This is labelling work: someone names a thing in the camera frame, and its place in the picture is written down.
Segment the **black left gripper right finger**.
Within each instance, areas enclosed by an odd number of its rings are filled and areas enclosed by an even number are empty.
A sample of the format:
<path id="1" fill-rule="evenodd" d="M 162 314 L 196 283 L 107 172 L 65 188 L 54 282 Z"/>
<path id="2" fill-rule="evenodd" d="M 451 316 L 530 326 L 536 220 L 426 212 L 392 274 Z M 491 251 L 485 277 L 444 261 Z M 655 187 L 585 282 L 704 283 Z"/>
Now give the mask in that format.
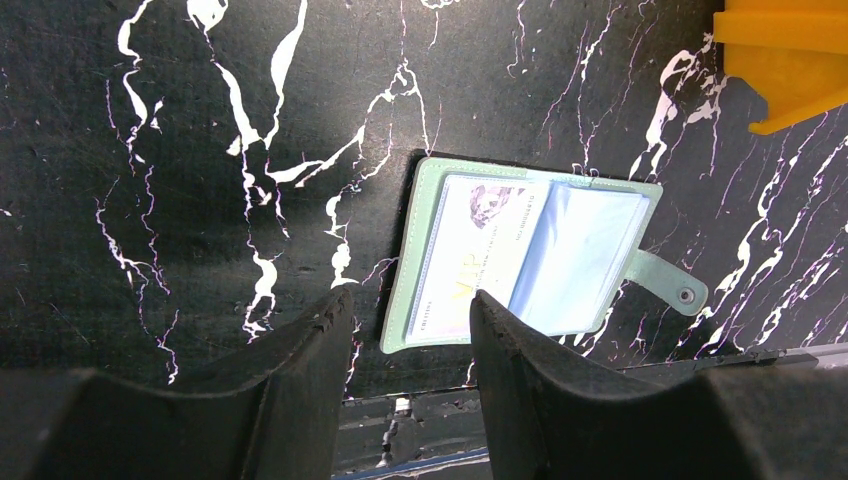
<path id="1" fill-rule="evenodd" d="M 720 367 L 672 386 L 628 377 L 470 306 L 497 479 L 843 479 L 845 369 Z"/>

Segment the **white silver card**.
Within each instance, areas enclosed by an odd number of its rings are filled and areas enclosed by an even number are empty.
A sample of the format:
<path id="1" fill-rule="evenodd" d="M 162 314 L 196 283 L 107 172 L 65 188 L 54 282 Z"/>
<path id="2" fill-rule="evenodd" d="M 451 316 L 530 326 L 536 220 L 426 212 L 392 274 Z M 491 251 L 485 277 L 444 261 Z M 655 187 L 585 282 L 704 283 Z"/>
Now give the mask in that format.
<path id="1" fill-rule="evenodd" d="M 508 301 L 551 183 L 450 174 L 445 178 L 406 340 L 465 338 L 480 289 Z"/>

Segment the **orange plastic bin tray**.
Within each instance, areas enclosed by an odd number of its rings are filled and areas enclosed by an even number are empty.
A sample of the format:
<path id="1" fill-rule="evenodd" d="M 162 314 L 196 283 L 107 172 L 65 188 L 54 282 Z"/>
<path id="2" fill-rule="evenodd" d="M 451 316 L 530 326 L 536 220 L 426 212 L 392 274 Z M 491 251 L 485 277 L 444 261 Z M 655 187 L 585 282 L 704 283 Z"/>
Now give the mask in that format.
<path id="1" fill-rule="evenodd" d="M 845 1 L 726 1 L 713 33 L 724 73 L 766 101 L 750 132 L 769 135 L 847 103 Z"/>

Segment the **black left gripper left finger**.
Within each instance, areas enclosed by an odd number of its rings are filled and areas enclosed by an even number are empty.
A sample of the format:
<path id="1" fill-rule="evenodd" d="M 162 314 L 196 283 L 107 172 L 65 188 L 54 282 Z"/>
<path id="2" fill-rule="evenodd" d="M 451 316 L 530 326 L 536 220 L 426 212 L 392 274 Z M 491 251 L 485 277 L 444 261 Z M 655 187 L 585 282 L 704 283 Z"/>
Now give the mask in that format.
<path id="1" fill-rule="evenodd" d="M 351 357 L 342 287 L 167 388 L 3 370 L 5 479 L 327 479 Z"/>

